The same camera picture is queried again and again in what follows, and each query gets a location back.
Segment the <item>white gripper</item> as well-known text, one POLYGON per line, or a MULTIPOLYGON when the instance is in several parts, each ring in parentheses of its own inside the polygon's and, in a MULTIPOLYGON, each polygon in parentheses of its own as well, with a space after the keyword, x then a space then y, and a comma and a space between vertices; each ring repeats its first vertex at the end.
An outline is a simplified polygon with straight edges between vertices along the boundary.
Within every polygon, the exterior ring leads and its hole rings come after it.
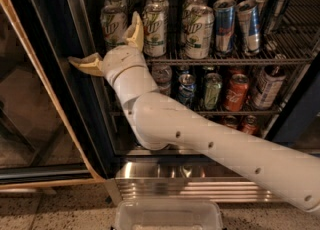
POLYGON ((104 74, 111 86, 117 78, 123 80, 125 74, 131 81, 141 85, 144 82, 147 66, 141 53, 144 46, 143 21, 137 11, 133 13, 131 25, 125 31, 123 39, 127 45, 112 49, 105 55, 103 61, 98 53, 82 59, 70 56, 68 61, 82 73, 97 77, 102 77, 104 74))

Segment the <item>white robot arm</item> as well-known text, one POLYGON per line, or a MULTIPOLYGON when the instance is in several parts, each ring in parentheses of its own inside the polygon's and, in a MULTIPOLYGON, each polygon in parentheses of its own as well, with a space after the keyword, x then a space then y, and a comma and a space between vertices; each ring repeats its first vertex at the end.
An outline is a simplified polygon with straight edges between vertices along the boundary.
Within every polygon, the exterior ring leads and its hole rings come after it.
POLYGON ((68 61, 83 73, 107 80, 144 148, 160 150, 168 144, 190 148, 320 216, 320 159, 209 121, 161 94, 142 54, 143 38, 142 20, 134 13, 123 45, 105 56, 94 53, 68 61))

